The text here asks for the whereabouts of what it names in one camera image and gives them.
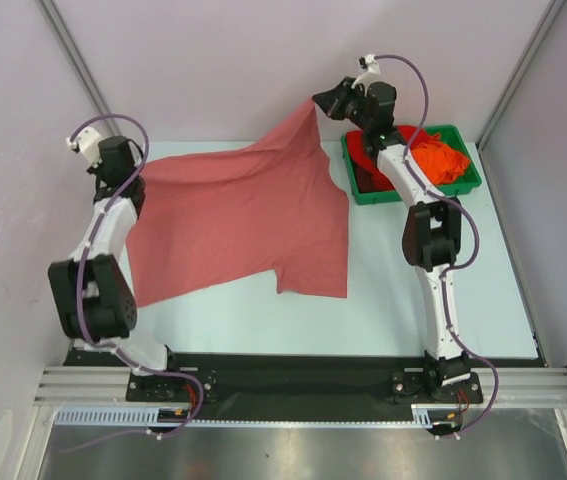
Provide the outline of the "pink t shirt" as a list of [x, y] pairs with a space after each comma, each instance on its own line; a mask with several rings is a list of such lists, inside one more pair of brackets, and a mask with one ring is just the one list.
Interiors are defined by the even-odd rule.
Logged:
[[138, 306], [265, 271], [279, 293], [346, 297], [349, 201], [312, 101], [248, 147], [164, 157], [142, 177], [126, 241]]

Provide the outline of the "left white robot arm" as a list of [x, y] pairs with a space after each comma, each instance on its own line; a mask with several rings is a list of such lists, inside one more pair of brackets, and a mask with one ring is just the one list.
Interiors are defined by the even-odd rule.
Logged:
[[168, 347], [138, 325], [138, 309], [119, 261], [140, 218], [145, 183], [138, 168], [140, 145], [125, 136], [101, 135], [84, 127], [68, 140], [95, 177], [93, 215], [69, 259], [52, 263], [48, 279], [64, 334], [97, 351], [107, 351], [145, 375], [162, 400], [176, 398], [182, 374], [168, 365]]

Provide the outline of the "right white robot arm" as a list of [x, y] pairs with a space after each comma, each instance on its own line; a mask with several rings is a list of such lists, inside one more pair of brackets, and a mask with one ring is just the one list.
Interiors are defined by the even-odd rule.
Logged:
[[459, 337], [453, 285], [464, 210], [456, 197], [446, 197], [434, 186], [413, 158], [394, 125], [396, 96], [395, 87], [383, 81], [364, 87], [346, 77], [312, 100], [326, 117], [358, 127], [365, 154], [407, 207], [402, 251], [421, 285], [428, 334], [417, 391], [433, 401], [451, 402], [460, 398], [458, 391], [471, 375], [469, 354]]

